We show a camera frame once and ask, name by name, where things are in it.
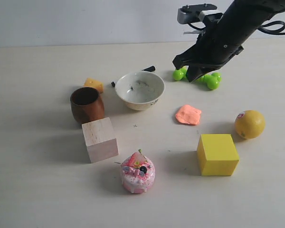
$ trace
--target blueberry decoration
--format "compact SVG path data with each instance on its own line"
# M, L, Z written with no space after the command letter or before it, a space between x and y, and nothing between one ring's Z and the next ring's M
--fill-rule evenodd
M147 167L145 167L145 166L141 166L141 167L139 168L139 170L142 171L144 174L147 173Z

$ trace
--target yellow block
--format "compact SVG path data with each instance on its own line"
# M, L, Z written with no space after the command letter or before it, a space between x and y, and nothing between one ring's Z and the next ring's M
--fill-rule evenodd
M197 154L202 176L231 176L239 162L230 134L202 134Z
M101 82L95 79L91 79L89 77L86 79L84 87L93 87L97 89L100 93L104 92L104 85Z

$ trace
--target pink foam piece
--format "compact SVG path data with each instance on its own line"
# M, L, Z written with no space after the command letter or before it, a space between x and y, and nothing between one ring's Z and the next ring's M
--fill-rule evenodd
M182 124L198 125L200 123L200 114L201 110L186 104L179 109L175 117Z

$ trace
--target wooden block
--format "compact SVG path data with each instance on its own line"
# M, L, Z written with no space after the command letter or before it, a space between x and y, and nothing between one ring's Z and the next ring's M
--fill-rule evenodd
M239 162L230 134L202 134L197 155L202 176L231 176Z
M82 130L91 163L118 155L117 140L110 118L84 123Z
M100 93L104 92L104 85L100 81L97 81L89 77L86 79L84 87L93 87L97 89Z

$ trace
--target wooden cup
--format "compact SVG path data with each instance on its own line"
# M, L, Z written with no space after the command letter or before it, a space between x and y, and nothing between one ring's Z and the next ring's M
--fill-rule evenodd
M82 87L75 90L71 97L71 109L74 119L85 124L105 117L104 103L97 89Z

